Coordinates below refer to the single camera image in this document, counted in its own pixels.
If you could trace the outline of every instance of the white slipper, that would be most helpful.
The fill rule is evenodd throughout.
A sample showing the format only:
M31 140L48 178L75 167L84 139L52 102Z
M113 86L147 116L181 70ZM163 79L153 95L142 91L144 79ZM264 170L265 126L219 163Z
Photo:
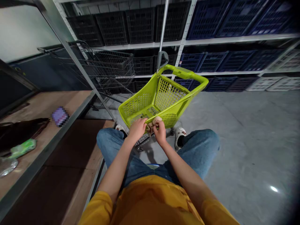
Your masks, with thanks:
M182 127L176 129L176 132L175 132L175 150L176 150L176 152L178 152L178 150L181 149L181 147L179 147L177 145L179 137L186 136L186 135L187 135L187 133L185 132L185 129L183 129Z

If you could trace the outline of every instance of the wooden tabletop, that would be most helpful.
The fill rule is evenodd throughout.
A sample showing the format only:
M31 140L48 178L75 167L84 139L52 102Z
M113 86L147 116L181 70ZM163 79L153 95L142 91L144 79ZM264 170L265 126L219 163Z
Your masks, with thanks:
M59 106L66 109L70 115L70 121L72 115L87 100L87 98L92 98L91 95L93 96L92 91L42 92L27 101L30 105L5 117L0 121L0 123L15 123L18 121L28 121L38 118L50 118L51 113ZM18 158L18 166L10 174L0 178L0 199L7 194L11 187L62 128L56 127L54 122L51 121L36 138L36 148Z

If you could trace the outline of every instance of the shopping cart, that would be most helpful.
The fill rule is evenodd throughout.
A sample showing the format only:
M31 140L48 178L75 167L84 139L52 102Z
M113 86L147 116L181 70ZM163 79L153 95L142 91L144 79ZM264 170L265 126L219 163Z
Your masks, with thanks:
M165 70L183 79L194 79L200 85L189 91L185 87L162 75ZM118 110L127 127L138 118L147 117L150 123L160 116L166 128L172 128L188 107L192 99L208 84L208 79L182 67L165 65L135 95L123 102Z

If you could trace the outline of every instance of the concrete floor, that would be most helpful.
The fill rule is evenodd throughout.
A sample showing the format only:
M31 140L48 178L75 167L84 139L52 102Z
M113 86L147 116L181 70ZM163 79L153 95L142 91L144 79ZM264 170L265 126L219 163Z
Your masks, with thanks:
M107 104L124 124L119 103ZM101 109L87 118L110 117ZM204 180L241 224L282 224L291 216L298 194L300 91L200 92L176 124L181 126L220 136L221 149ZM167 140L174 145L174 136ZM154 137L143 148L145 163L167 160Z

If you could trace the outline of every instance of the blue jeans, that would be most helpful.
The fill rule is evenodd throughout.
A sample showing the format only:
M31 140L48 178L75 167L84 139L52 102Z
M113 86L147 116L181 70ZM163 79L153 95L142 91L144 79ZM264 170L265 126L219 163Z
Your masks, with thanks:
M123 137L124 134L121 131L112 128L102 129L98 132L97 144L107 167L111 165L120 150L124 142ZM218 135L207 129L193 131L185 136L183 147L178 154L203 179L218 150ZM151 169L131 152L121 189L132 181L148 175L157 175L181 186L169 160L157 169Z

